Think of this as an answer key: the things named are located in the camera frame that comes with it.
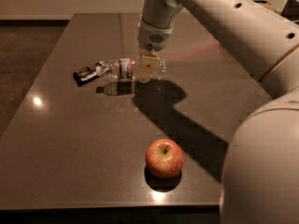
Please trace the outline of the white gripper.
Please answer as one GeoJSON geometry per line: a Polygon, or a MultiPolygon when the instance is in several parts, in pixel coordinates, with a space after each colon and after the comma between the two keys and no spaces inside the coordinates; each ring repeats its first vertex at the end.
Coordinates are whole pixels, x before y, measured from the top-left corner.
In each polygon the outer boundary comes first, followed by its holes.
{"type": "MultiPolygon", "coordinates": [[[[160,51],[167,45],[173,33],[174,23],[171,17],[146,18],[140,16],[137,40],[139,47],[145,50],[160,51]]],[[[154,54],[141,53],[139,56],[138,80],[147,83],[151,80],[160,58],[154,54]]]]}

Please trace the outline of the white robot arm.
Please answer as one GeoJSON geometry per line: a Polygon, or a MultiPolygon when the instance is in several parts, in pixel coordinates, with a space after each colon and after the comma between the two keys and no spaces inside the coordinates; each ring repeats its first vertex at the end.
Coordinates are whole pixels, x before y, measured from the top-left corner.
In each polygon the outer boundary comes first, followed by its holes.
{"type": "Polygon", "coordinates": [[[141,54],[165,48],[182,9],[271,99],[232,136],[221,175],[220,223],[299,224],[297,24],[252,0],[144,0],[141,54]]]}

